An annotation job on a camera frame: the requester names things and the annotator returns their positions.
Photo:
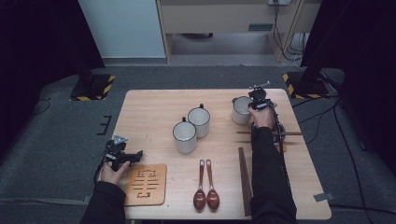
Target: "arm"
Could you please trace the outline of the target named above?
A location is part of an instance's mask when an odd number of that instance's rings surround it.
[[[95,185],[90,203],[80,224],[125,223],[125,193],[118,184],[129,164],[129,162],[125,162],[117,172],[114,172],[107,162],[104,163],[102,181]]]
[[[252,223],[296,223],[297,209],[268,128],[275,123],[272,111],[250,113],[257,126],[252,133]]]

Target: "spoon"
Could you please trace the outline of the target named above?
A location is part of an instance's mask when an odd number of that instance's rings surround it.
[[[194,194],[194,207],[198,210],[202,210],[205,207],[206,204],[206,196],[204,191],[202,190],[202,179],[204,177],[204,167],[205,167],[205,162],[203,160],[200,160],[199,162],[199,187],[197,192]]]
[[[220,204],[220,197],[216,193],[215,188],[213,188],[213,181],[212,181],[212,162],[210,160],[206,161],[206,169],[207,169],[207,175],[209,176],[209,185],[210,185],[210,191],[207,193],[207,205],[211,209],[218,209],[219,204]]]

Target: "wooden chopstick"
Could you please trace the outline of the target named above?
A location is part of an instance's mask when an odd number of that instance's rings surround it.
[[[251,134],[251,131],[247,131],[247,132],[236,132],[236,133],[247,133],[247,134]],[[285,134],[285,135],[303,135],[302,133],[298,133],[298,132],[285,132],[285,133],[281,133],[281,134]]]
[[[245,217],[251,216],[250,213],[250,199],[251,199],[251,190],[250,183],[248,181],[248,168],[245,160],[245,152],[242,147],[238,148],[239,152],[239,168],[241,170],[241,184],[242,184],[242,195],[244,198],[244,210]]]

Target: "striped warning tape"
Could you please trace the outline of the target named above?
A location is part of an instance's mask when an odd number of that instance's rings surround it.
[[[291,99],[316,99],[329,97],[328,94],[297,94],[291,85],[288,74],[283,75],[283,80],[286,83]]]
[[[111,86],[113,85],[114,78],[116,78],[116,76],[110,76],[108,78],[108,82],[107,82],[105,88],[103,89],[103,93],[101,95],[96,95],[96,96],[80,95],[80,96],[76,96],[76,97],[70,97],[70,100],[71,101],[104,100],[104,99],[106,99],[108,92],[110,91]]]

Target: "wall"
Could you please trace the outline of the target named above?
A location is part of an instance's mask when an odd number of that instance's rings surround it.
[[[165,58],[155,0],[78,0],[102,58]]]

